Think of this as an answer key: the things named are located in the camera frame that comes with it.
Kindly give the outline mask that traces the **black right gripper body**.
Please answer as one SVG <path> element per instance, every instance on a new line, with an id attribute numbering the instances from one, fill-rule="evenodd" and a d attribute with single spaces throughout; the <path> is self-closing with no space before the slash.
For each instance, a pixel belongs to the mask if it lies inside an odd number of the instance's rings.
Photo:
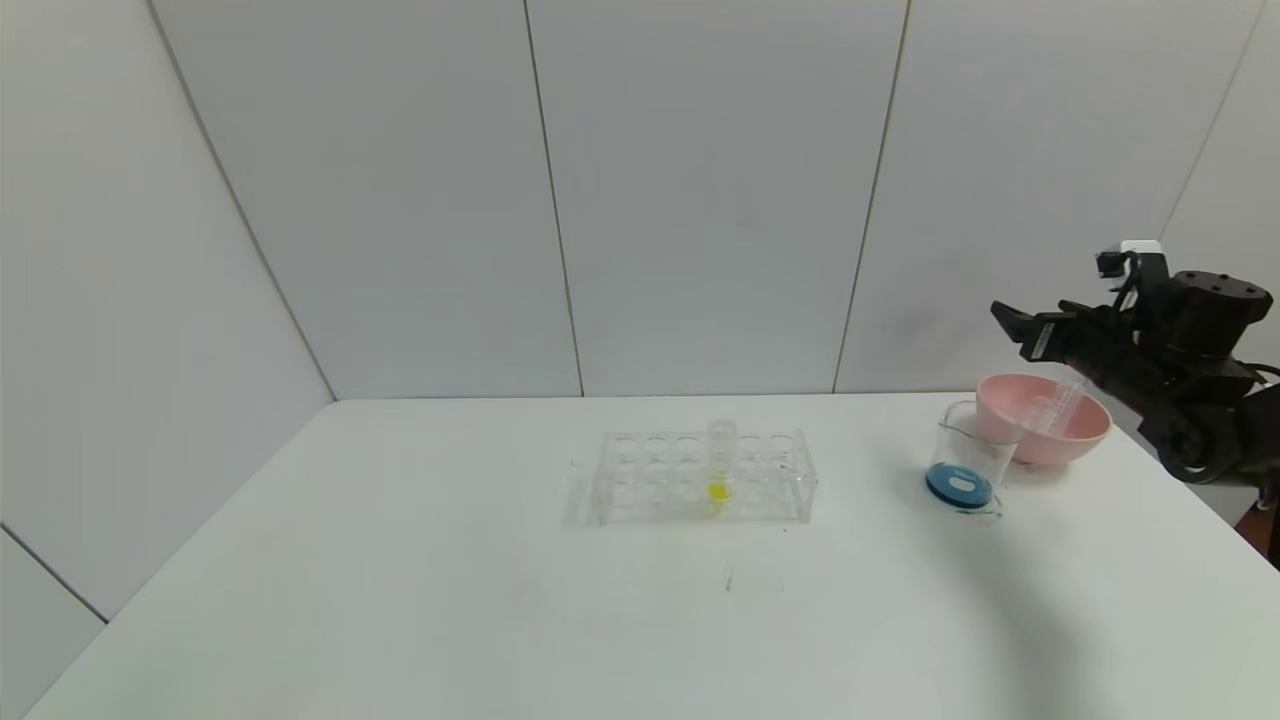
<path id="1" fill-rule="evenodd" d="M 1134 388 L 1142 383 L 1142 357 L 1126 318 L 1110 305 L 1093 313 L 1039 313 L 1038 328 L 1021 345 L 1030 363 L 1073 369 L 1100 388 Z"/>

